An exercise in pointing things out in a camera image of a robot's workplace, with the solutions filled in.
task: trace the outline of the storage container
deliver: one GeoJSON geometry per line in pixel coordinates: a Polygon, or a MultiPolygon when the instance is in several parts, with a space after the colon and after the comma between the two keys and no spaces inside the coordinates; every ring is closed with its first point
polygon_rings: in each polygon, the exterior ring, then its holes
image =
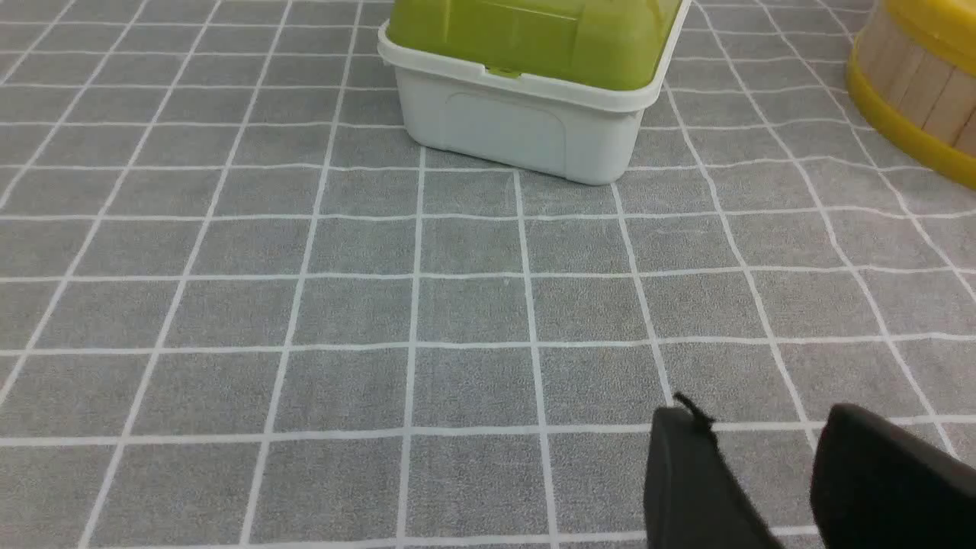
{"type": "Polygon", "coordinates": [[[589,185],[627,169],[690,0],[397,0],[379,33],[422,145],[589,185]]]}

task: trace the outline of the green lid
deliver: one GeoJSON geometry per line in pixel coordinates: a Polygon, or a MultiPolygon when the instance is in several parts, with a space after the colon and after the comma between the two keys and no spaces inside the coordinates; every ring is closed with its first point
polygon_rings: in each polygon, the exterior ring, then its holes
{"type": "Polygon", "coordinates": [[[414,50],[607,90],[651,82],[681,0],[396,0],[386,36],[414,50]]]}

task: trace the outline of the wooden bucket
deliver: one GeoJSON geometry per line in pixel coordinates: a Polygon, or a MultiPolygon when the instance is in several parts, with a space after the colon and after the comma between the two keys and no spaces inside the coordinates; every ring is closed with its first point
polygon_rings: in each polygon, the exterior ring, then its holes
{"type": "Polygon", "coordinates": [[[976,188],[976,1],[882,1],[851,53],[847,86],[879,133],[976,188]]]}

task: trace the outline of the wooden slat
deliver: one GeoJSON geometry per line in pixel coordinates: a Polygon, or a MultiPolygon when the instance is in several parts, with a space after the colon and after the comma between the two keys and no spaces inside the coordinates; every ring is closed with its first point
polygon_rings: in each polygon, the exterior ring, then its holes
{"type": "Polygon", "coordinates": [[[861,31],[861,37],[858,39],[856,61],[862,73],[867,74],[877,60],[892,27],[893,21],[887,11],[883,9],[874,11],[874,15],[861,31]]]}
{"type": "Polygon", "coordinates": [[[976,109],[976,78],[958,68],[950,75],[922,131],[952,145],[976,109]]]}
{"type": "Polygon", "coordinates": [[[909,85],[915,79],[915,73],[918,72],[921,60],[925,59],[925,52],[925,48],[915,42],[909,46],[909,50],[905,54],[905,61],[898,67],[891,85],[885,92],[884,98],[889,105],[896,106],[905,97],[905,92],[909,90],[909,85]]]}
{"type": "Polygon", "coordinates": [[[899,69],[905,61],[905,54],[912,45],[909,37],[900,28],[892,25],[888,32],[888,40],[881,49],[880,55],[868,69],[868,81],[878,95],[885,97],[892,81],[898,75],[899,69]]]}
{"type": "Polygon", "coordinates": [[[962,128],[962,133],[956,140],[956,149],[976,157],[976,111],[969,116],[969,122],[962,128]]]}
{"type": "Polygon", "coordinates": [[[953,66],[926,52],[915,78],[909,84],[905,96],[898,103],[898,111],[917,127],[925,125],[928,114],[942,95],[949,75],[953,73],[953,66]]]}

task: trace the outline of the gray tiled floor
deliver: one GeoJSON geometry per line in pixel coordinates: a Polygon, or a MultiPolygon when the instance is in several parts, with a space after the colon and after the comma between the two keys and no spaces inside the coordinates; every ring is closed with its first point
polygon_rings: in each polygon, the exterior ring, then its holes
{"type": "Polygon", "coordinates": [[[789,547],[835,401],[976,463],[976,193],[765,4],[585,188],[416,146],[388,2],[0,1],[0,545],[633,549],[674,390],[789,547]]]}

